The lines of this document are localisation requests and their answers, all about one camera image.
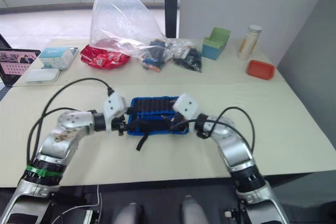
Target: white wall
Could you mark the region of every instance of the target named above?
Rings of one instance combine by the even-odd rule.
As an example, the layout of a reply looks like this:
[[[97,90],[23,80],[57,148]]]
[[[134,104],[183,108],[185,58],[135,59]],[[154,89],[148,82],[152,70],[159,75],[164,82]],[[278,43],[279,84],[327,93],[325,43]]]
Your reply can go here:
[[[180,37],[204,38],[213,27],[244,37],[250,24],[259,24],[259,43],[278,64],[318,0],[181,0]]]

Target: black strap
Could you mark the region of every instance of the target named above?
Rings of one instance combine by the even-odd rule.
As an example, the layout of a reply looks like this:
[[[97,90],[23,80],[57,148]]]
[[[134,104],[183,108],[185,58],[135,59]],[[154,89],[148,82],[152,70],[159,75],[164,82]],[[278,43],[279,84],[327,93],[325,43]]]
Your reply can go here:
[[[145,143],[145,141],[147,140],[149,136],[149,132],[144,132],[144,136],[140,139],[138,145],[137,145],[137,151],[141,150],[141,147],[143,146],[143,144]]]

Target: white bottle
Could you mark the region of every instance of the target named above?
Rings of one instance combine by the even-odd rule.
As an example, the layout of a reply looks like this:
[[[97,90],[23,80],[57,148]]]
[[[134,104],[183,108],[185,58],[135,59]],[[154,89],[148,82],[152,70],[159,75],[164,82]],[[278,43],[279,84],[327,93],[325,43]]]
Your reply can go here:
[[[248,60],[251,55],[254,46],[257,43],[262,27],[258,25],[250,25],[248,27],[247,35],[240,46],[238,58],[240,60]]]

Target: red snack package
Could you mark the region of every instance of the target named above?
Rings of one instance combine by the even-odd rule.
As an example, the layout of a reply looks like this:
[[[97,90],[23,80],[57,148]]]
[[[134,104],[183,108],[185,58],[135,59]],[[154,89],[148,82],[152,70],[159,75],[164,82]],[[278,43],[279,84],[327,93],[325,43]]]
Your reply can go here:
[[[130,56],[120,52],[110,52],[86,45],[80,52],[80,60],[99,69],[113,69],[126,64],[130,60]]]

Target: table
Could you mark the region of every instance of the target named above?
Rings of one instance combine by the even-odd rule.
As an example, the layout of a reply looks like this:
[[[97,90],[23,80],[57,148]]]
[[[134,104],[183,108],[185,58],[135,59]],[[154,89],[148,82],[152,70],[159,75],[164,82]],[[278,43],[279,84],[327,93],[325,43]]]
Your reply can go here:
[[[259,48],[255,51],[254,58],[266,61],[266,56]],[[169,72],[174,76],[175,72],[171,72],[173,70],[179,73],[179,67],[171,62],[161,73],[147,72],[140,67],[139,75],[134,78],[133,83],[130,79],[125,81],[117,78],[114,70],[110,73],[88,69],[97,73],[92,75],[94,77],[104,76],[103,79],[124,96],[128,103],[134,97],[179,95],[186,92],[209,114],[217,115],[231,105],[241,106],[250,114],[255,124],[254,157],[263,175],[334,169],[336,151],[278,72],[270,81],[250,77],[244,73],[247,62],[235,59],[228,51],[225,51],[218,61],[204,62],[203,73],[196,73],[203,77],[204,81],[201,83],[196,83],[191,77],[194,76],[194,72],[184,69],[184,78],[179,82],[175,77],[169,81],[162,79],[161,75],[167,76]],[[229,64],[231,68],[240,72],[230,76],[223,71],[221,78],[217,72],[218,65],[230,69],[227,66]],[[64,73],[64,76],[69,76],[64,82],[72,81],[72,67],[86,69],[83,63],[75,61],[68,72]],[[128,67],[125,66],[118,72],[126,76]],[[217,75],[214,82],[210,81],[209,76],[212,74]],[[74,79],[84,76],[88,76],[85,71],[80,76],[74,76]],[[40,116],[48,99],[63,84],[60,78],[58,84],[53,83],[49,86],[16,86],[0,103],[0,114],[5,115],[0,119],[0,161],[6,166],[2,170],[1,187],[16,186],[25,168],[29,130]],[[83,82],[62,92],[50,109],[71,106],[81,110],[101,111],[105,98],[106,89],[103,85],[98,82]],[[45,119],[41,138],[55,127],[57,116],[55,113]],[[251,129],[244,115],[238,111],[229,111],[228,116],[249,141]],[[84,138],[61,184],[71,186],[229,177],[217,146],[211,139],[203,140],[195,134],[153,135],[138,152],[135,147],[139,140],[140,137],[134,136],[119,137],[115,132],[100,132]]]

